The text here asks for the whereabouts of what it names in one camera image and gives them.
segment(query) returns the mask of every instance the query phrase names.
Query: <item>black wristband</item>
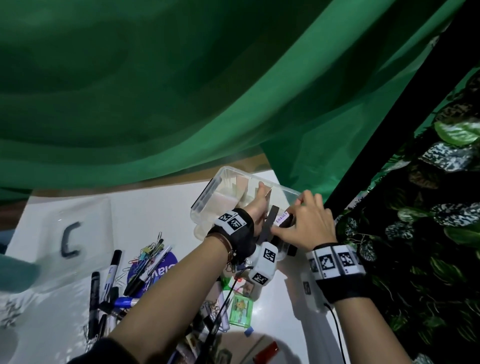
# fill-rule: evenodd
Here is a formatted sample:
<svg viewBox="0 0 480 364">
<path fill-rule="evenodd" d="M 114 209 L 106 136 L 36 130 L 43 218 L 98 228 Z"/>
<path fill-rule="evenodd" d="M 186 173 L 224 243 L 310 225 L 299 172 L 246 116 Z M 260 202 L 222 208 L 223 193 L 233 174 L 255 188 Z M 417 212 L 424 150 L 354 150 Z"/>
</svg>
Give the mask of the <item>black wristband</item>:
<svg viewBox="0 0 480 364">
<path fill-rule="evenodd" d="M 218 232 L 228 239 L 233 250 L 232 264 L 235 265 L 255 252 L 254 228 L 251 216 L 243 208 L 234 208 L 215 220 L 208 234 Z"/>
<path fill-rule="evenodd" d="M 365 268 L 351 246 L 322 244 L 306 255 L 313 276 L 330 303 L 345 298 L 368 297 Z"/>
</svg>

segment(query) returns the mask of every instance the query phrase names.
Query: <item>brown bracelet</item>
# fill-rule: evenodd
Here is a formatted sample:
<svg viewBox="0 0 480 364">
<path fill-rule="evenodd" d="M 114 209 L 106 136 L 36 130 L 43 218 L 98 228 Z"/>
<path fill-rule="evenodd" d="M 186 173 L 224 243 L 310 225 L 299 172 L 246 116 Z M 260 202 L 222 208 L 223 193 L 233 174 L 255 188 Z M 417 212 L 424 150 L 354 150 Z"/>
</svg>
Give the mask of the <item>brown bracelet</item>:
<svg viewBox="0 0 480 364">
<path fill-rule="evenodd" d="M 232 244 L 230 244 L 228 239 L 225 236 L 223 236 L 222 234 L 220 234 L 219 232 L 212 232 L 212 233 L 208 234 L 205 238 L 209 238 L 210 236 L 213 236 L 214 238 L 219 239 L 223 243 L 223 245 L 225 245 L 225 249 L 228 252 L 228 262 L 227 263 L 230 263 L 232 261 L 232 258 L 233 258 Z"/>
</svg>

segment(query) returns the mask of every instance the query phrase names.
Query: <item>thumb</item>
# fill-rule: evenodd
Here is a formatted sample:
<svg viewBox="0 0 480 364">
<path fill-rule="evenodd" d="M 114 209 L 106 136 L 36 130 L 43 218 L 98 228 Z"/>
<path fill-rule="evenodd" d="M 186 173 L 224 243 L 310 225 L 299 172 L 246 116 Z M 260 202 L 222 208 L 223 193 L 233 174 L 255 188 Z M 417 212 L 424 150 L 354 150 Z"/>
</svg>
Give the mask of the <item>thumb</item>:
<svg viewBox="0 0 480 364">
<path fill-rule="evenodd" d="M 280 239 L 285 241 L 286 243 L 292 244 L 295 242 L 295 233 L 296 228 L 280 228 L 278 226 L 272 226 L 271 232 L 275 236 L 278 236 Z"/>
</svg>

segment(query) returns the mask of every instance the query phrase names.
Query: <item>person's left hand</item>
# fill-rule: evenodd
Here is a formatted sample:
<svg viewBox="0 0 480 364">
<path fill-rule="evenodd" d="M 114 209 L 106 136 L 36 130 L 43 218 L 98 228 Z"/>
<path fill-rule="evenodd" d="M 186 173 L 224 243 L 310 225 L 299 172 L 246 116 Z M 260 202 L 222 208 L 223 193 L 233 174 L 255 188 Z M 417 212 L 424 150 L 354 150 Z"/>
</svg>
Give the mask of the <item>person's left hand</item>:
<svg viewBox="0 0 480 364">
<path fill-rule="evenodd" d="M 262 231 L 262 226 L 264 225 L 268 209 L 268 201 L 266 197 L 269 191 L 270 189 L 265 186 L 263 182 L 258 182 L 258 190 L 255 199 L 243 208 L 255 223 L 254 236 L 258 236 Z"/>
</svg>

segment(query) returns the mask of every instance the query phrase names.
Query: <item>purple circular label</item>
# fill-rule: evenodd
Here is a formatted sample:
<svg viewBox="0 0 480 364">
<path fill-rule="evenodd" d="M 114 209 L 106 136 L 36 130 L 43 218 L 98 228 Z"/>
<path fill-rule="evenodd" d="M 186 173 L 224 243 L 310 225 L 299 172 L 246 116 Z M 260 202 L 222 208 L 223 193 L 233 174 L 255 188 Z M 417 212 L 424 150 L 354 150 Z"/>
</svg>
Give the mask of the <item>purple circular label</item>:
<svg viewBox="0 0 480 364">
<path fill-rule="evenodd" d="M 156 267 L 156 269 L 152 272 L 149 280 L 144 284 L 141 290 L 138 290 L 138 292 L 133 296 L 133 298 L 140 298 L 142 294 L 146 292 L 147 286 L 149 285 L 152 286 L 152 284 L 158 281 L 165 273 L 168 272 L 170 268 L 172 268 L 177 263 L 178 263 L 178 260 L 176 256 L 172 252 L 168 253 L 165 256 L 165 258 L 160 262 L 160 264 Z M 132 265 L 130 266 L 130 270 L 128 271 L 128 275 L 127 275 L 127 282 L 132 277 L 135 271 L 135 268 L 137 267 L 137 264 L 138 264 L 138 261 L 132 263 Z"/>
</svg>

